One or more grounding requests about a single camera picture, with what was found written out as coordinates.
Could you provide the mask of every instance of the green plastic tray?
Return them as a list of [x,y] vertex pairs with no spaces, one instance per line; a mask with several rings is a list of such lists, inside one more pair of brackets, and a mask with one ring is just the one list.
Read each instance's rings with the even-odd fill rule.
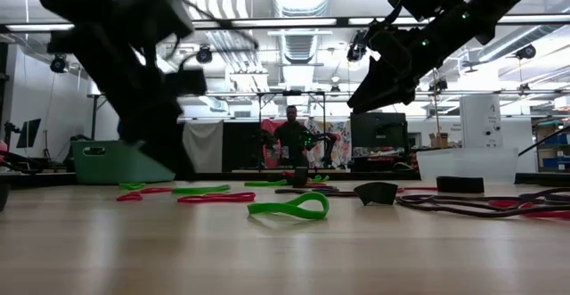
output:
[[72,142],[75,171],[80,184],[158,183],[175,173],[139,152],[138,145],[121,141]]

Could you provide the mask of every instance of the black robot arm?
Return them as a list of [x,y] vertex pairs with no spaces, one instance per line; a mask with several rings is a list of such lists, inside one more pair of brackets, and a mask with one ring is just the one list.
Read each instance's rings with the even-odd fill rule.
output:
[[[144,141],[142,152],[172,169],[193,173],[182,144],[181,94],[204,94],[201,69],[165,74],[157,68],[156,44],[189,36],[193,26],[183,0],[40,0],[74,24],[52,33],[50,53],[73,53],[122,121],[122,139]],[[136,55],[145,59],[142,63]]]
[[[369,72],[348,101],[354,113],[415,99],[419,79],[475,37],[482,45],[494,38],[499,21],[520,0],[388,0],[395,8],[373,21],[364,37],[380,53],[370,57]],[[392,23],[401,8],[417,21],[434,18],[423,29],[400,30]]]

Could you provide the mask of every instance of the white box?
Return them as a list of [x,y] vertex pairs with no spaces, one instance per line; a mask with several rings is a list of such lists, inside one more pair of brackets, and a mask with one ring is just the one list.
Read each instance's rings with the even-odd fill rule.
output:
[[517,148],[445,149],[418,152],[421,180],[439,176],[482,177],[486,183],[513,184],[517,174]]

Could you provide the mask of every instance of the person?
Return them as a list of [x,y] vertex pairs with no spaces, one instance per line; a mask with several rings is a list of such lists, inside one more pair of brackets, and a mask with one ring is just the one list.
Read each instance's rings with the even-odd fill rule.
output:
[[287,107],[287,121],[275,129],[274,137],[281,142],[280,166],[308,167],[309,161],[303,154],[301,135],[309,130],[297,121],[297,107]]

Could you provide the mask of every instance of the green rubber band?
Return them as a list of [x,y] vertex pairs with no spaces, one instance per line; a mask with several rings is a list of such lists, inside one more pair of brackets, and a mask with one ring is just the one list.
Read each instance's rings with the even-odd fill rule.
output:
[[176,194],[206,194],[206,193],[221,193],[230,190],[228,184],[223,184],[214,187],[195,187],[195,188],[174,188],[172,193]]
[[287,179],[280,180],[278,182],[250,182],[250,183],[243,183],[246,187],[274,187],[274,186],[282,186],[287,185]]
[[[299,207],[305,201],[318,201],[322,205],[322,210],[309,210]],[[323,219],[329,212],[329,200],[322,193],[303,193],[292,201],[285,203],[267,202],[252,203],[248,205],[250,215],[259,213],[281,213],[303,219]]]
[[125,190],[139,190],[144,188],[146,184],[145,183],[139,183],[139,184],[119,184],[118,187],[120,189],[125,189]]
[[324,183],[328,180],[329,180],[329,176],[325,176],[324,178],[322,178],[321,175],[317,175],[313,178],[312,182],[313,183]]

